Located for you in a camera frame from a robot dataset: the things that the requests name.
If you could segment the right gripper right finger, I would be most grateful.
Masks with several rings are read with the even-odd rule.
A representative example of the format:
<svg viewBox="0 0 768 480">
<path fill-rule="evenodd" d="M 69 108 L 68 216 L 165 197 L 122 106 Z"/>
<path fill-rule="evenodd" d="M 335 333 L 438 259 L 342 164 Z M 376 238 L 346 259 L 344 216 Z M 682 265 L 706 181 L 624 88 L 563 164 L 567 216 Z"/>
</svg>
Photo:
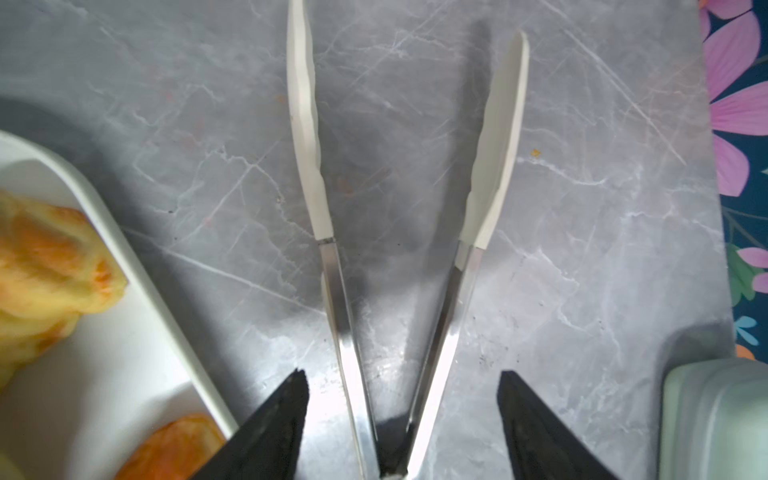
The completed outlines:
<svg viewBox="0 0 768 480">
<path fill-rule="evenodd" d="M 490 83 L 458 248 L 397 464 L 396 473 L 403 479 L 415 479 L 421 473 L 481 259 L 502 212 L 522 129 L 529 60 L 527 35 L 518 31 Z"/>
</svg>

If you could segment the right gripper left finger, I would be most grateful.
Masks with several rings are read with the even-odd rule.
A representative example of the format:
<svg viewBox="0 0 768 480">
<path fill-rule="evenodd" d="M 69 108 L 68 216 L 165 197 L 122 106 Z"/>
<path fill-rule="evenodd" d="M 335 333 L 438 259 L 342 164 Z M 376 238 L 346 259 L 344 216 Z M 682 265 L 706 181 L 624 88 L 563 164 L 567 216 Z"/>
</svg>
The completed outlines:
<svg viewBox="0 0 768 480">
<path fill-rule="evenodd" d="M 288 3 L 286 69 L 296 163 L 313 235 L 319 246 L 323 268 L 321 290 L 345 391 L 360 477 L 378 479 L 381 472 L 375 423 L 321 172 L 313 42 L 303 1 Z"/>
</svg>

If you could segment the pale yellow croissant bread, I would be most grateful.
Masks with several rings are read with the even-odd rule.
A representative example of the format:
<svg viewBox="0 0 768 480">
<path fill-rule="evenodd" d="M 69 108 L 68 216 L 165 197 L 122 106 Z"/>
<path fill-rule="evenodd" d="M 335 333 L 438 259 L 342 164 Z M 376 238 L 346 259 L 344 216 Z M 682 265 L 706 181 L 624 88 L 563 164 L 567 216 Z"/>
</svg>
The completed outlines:
<svg viewBox="0 0 768 480">
<path fill-rule="evenodd" d="M 1 193 L 1 384 L 124 295 L 127 278 L 79 210 Z"/>
</svg>

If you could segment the brown croissant fake bread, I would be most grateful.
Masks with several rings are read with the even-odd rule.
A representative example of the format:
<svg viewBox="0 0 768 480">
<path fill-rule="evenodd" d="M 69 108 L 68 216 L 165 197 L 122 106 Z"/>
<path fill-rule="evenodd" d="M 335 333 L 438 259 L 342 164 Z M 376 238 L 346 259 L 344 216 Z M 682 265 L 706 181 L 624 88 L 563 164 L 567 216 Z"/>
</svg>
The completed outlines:
<svg viewBox="0 0 768 480">
<path fill-rule="evenodd" d="M 152 433 L 115 479 L 189 479 L 226 443 L 214 420 L 190 414 Z"/>
</svg>

